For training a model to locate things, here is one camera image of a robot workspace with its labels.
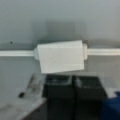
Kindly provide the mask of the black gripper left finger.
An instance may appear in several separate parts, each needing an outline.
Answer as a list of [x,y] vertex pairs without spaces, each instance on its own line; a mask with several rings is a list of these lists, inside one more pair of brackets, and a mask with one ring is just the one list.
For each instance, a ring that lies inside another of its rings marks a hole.
[[72,77],[47,75],[43,96],[47,99],[48,120],[71,120],[74,101]]

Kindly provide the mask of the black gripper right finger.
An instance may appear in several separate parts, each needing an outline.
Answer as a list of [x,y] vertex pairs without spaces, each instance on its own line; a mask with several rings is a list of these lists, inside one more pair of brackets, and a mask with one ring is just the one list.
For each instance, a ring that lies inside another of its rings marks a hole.
[[75,76],[75,120],[99,120],[105,90],[96,76]]

